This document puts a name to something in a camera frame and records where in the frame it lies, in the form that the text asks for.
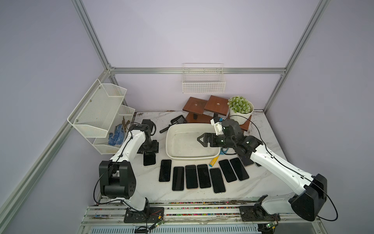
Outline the white plastic storage box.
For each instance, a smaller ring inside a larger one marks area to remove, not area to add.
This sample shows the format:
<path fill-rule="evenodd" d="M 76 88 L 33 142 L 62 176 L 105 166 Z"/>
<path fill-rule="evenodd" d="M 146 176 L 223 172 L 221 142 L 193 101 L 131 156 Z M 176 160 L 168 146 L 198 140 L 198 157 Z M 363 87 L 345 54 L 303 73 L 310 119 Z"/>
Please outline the white plastic storage box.
<path fill-rule="evenodd" d="M 215 133 L 207 123 L 185 123 L 171 126 L 166 135 L 166 154 L 175 160 L 208 160 L 219 156 L 220 149 L 204 147 L 197 138 Z"/>

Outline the cream case phone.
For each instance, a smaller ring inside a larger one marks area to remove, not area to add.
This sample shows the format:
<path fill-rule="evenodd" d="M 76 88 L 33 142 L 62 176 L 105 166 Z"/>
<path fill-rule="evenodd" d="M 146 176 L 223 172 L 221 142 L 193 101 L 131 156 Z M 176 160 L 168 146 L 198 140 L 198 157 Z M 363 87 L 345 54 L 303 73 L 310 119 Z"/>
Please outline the cream case phone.
<path fill-rule="evenodd" d="M 172 160 L 161 160 L 159 182 L 170 182 Z"/>

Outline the pink case phone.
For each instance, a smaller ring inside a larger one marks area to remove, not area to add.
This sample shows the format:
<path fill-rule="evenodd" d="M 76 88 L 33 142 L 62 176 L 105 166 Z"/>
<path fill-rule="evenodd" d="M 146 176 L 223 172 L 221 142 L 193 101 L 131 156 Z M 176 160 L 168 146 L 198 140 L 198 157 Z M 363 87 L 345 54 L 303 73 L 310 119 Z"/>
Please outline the pink case phone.
<path fill-rule="evenodd" d="M 201 189 L 210 188 L 211 180 L 210 180 L 208 166 L 206 164 L 197 165 L 197 173 L 198 173 L 199 187 Z"/>

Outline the clear case phone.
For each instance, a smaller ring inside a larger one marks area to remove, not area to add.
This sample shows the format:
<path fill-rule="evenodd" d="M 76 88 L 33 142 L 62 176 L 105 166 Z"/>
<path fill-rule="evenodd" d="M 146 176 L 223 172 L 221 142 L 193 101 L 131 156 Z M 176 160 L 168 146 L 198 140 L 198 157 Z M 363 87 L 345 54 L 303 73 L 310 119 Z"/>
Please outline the clear case phone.
<path fill-rule="evenodd" d="M 196 165 L 186 165 L 186 188 L 197 189 L 198 188 L 198 176 Z"/>

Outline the white case phone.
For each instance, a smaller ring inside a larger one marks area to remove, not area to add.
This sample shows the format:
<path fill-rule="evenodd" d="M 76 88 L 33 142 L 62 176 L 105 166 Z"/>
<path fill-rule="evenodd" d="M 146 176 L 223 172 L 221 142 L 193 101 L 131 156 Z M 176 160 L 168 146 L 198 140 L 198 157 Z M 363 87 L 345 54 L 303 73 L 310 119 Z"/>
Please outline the white case phone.
<path fill-rule="evenodd" d="M 239 181 L 249 179 L 249 175 L 239 158 L 230 159 L 229 162 Z"/>
<path fill-rule="evenodd" d="M 184 167 L 178 166 L 173 168 L 172 175 L 172 190 L 183 191 L 185 182 L 185 169 Z"/>

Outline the light blue case phone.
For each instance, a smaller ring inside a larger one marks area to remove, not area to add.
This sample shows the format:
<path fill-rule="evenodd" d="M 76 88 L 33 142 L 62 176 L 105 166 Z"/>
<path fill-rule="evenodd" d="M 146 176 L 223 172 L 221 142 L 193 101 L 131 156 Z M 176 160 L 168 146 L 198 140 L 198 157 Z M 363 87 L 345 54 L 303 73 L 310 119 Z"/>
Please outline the light blue case phone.
<path fill-rule="evenodd" d="M 213 192 L 215 194 L 225 193 L 226 188 L 221 170 L 219 168 L 211 168 L 209 172 L 211 177 L 211 183 L 213 186 Z"/>

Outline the dark phone bottom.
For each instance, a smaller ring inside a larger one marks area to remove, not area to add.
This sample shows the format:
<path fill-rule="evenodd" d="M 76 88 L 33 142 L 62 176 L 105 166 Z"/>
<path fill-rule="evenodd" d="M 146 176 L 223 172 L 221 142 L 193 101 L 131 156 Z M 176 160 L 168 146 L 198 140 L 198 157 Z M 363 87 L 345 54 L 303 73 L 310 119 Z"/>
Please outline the dark phone bottom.
<path fill-rule="evenodd" d="M 261 167 L 260 164 L 255 163 L 253 160 L 250 159 L 250 157 L 240 156 L 239 158 L 244 167 L 251 166 L 251 165 L 256 165 L 257 167 Z"/>

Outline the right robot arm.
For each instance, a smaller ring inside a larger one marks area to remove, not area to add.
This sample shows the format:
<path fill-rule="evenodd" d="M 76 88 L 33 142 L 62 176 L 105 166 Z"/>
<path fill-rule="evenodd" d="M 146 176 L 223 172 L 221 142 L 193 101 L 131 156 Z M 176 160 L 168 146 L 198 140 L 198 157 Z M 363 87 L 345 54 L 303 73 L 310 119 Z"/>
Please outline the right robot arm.
<path fill-rule="evenodd" d="M 214 133 L 203 133 L 197 141 L 203 147 L 231 148 L 240 159 L 263 166 L 282 180 L 292 193 L 284 196 L 263 196 L 260 207 L 269 215 L 293 212 L 304 220 L 314 221 L 326 200 L 327 179 L 312 175 L 282 159 L 254 137 L 245 136 L 235 120 L 211 120 Z"/>

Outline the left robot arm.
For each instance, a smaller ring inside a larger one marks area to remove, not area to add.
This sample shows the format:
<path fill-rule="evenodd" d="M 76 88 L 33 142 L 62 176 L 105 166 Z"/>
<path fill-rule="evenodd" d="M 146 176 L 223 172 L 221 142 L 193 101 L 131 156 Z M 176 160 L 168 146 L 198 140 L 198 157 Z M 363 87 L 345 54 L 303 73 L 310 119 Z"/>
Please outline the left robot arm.
<path fill-rule="evenodd" d="M 148 199 L 136 190 L 136 177 L 131 160 L 138 154 L 143 155 L 146 166 L 155 165 L 159 142 L 152 139 L 156 125 L 149 119 L 141 123 L 133 122 L 128 128 L 128 136 L 118 152 L 99 165 L 99 179 L 96 183 L 100 194 L 112 202 L 123 202 L 136 212 L 143 212 L 148 206 Z"/>

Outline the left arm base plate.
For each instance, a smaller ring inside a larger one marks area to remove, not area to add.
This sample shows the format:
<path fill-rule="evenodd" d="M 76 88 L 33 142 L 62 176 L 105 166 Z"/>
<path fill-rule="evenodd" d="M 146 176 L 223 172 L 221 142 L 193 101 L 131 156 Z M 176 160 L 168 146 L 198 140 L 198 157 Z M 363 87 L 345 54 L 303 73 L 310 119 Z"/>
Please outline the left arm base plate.
<path fill-rule="evenodd" d="M 144 211 L 128 208 L 124 216 L 124 223 L 156 223 L 164 216 L 164 207 L 146 207 Z"/>

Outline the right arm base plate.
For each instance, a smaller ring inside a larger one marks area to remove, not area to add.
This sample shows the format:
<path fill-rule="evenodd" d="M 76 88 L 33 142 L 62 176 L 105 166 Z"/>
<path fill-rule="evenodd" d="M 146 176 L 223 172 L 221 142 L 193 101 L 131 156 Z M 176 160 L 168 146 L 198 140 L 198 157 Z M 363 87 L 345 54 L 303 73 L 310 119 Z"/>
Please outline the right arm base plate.
<path fill-rule="evenodd" d="M 239 211 L 243 222 L 280 220 L 279 214 L 268 214 L 261 206 L 240 206 Z"/>

